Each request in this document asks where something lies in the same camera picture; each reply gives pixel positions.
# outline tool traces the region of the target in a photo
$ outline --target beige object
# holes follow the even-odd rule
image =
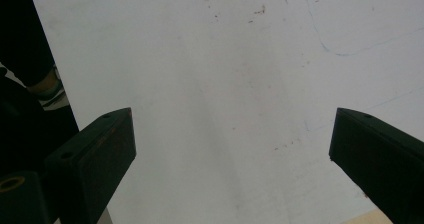
[[[392,222],[382,211],[376,209],[343,224],[392,224]]]

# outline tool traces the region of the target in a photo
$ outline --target brown stain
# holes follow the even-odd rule
[[[265,14],[265,5],[262,5],[262,10],[254,12],[254,13],[259,15]]]

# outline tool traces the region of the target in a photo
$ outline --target pant leg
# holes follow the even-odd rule
[[[24,85],[40,82],[54,65],[32,0],[0,0],[0,62]]]

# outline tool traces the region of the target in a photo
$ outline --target scratched white surface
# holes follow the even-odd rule
[[[424,0],[35,0],[77,122],[131,106],[114,224],[341,223],[336,107],[424,139]]]

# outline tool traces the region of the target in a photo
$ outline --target white surface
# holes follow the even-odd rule
[[[424,139],[424,0],[35,0],[81,128],[131,106],[114,224],[340,223],[336,107]]]

